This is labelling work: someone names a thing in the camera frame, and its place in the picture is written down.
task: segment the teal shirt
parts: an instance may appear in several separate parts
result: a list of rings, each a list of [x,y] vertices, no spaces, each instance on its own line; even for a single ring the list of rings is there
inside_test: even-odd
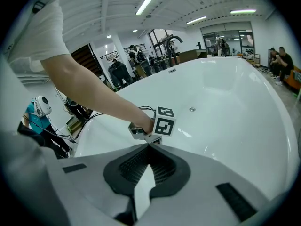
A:
[[[33,101],[34,100],[32,100],[28,105],[26,112],[29,114],[29,124],[32,127],[32,130],[40,134],[43,130],[33,124],[33,122],[43,129],[46,129],[46,127],[50,125],[50,122],[46,116],[39,118],[38,116],[31,114],[34,113]]]

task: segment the white bathtub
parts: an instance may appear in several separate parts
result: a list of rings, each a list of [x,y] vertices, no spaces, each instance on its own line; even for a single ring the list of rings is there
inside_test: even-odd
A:
[[[189,61],[118,94],[137,106],[172,108],[176,127],[172,137],[163,138],[164,145],[220,161],[269,199],[294,180],[299,157],[292,121],[275,90],[243,59]],[[75,156],[143,143],[131,137],[128,125],[107,115],[92,119],[82,131]]]

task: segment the white ceiling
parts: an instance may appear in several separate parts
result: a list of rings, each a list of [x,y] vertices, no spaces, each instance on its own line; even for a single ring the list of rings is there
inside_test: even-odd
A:
[[[110,31],[132,31],[137,36],[149,29],[185,30],[193,19],[207,16],[201,26],[246,16],[267,17],[274,10],[269,0],[153,0],[136,16],[144,0],[60,0],[64,13],[63,39],[70,52],[92,40],[106,39]],[[255,8],[253,15],[231,16],[234,9]]]

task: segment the orange bench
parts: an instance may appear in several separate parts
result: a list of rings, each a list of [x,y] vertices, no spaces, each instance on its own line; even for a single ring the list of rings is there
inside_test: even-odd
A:
[[[294,70],[295,71],[298,71],[298,72],[301,72],[300,69],[298,69],[296,66],[294,66]],[[300,87],[301,87],[301,83],[298,82],[297,80],[294,79],[294,76],[293,76],[293,70],[291,70],[291,74],[290,76],[284,80],[289,86],[297,89],[297,90],[300,90]]]

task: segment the fluorescent light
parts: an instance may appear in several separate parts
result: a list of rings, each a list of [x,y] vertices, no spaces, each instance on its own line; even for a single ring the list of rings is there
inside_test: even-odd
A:
[[[143,4],[141,5],[141,7],[138,9],[138,11],[136,12],[136,15],[141,15],[141,13],[145,10],[145,8],[147,7],[147,5],[151,2],[152,0],[145,0],[143,2]]]
[[[230,11],[231,14],[235,14],[235,13],[254,13],[254,12],[256,12],[255,9],[243,9],[243,10]]]
[[[203,16],[203,17],[197,18],[197,19],[195,19],[195,20],[192,20],[192,21],[190,21],[190,22],[187,22],[186,24],[191,24],[191,23],[193,23],[193,22],[195,22],[195,21],[198,21],[198,20],[201,20],[201,19],[204,19],[204,18],[207,18],[207,17],[206,17],[206,16]]]

